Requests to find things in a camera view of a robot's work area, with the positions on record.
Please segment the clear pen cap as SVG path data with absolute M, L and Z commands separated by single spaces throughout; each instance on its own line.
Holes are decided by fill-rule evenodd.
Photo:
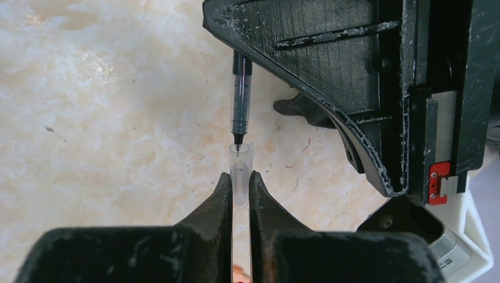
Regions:
M 233 206 L 245 208 L 249 199 L 249 179 L 253 172 L 254 144 L 243 143 L 236 151 L 236 145 L 229 146 L 230 177 L 232 182 Z

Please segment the black gel pen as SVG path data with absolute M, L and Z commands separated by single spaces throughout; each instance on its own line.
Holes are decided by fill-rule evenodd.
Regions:
M 231 104 L 231 133 L 239 153 L 244 135 L 248 132 L 251 102 L 252 61 L 236 50 L 233 51 L 233 95 Z

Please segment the orange pen red cap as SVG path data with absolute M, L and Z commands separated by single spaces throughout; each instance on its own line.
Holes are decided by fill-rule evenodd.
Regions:
M 251 277 L 239 265 L 232 265 L 232 282 L 233 283 L 250 283 Z

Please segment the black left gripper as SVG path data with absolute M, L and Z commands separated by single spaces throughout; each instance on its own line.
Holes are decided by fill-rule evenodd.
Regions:
M 499 124 L 499 2 L 419 1 L 407 197 L 444 205 Z

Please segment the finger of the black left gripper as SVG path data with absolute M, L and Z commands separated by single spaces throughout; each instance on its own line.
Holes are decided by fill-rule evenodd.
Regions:
M 318 105 L 359 173 L 409 190 L 413 1 L 204 1 L 203 26 Z

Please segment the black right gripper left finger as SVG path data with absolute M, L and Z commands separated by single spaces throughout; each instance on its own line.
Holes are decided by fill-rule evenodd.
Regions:
M 231 282 L 232 183 L 172 226 L 52 229 L 31 248 L 16 282 Z

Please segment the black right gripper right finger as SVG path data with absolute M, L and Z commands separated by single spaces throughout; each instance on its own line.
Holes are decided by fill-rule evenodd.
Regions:
M 249 178 L 253 282 L 444 282 L 426 242 L 411 233 L 317 232 Z

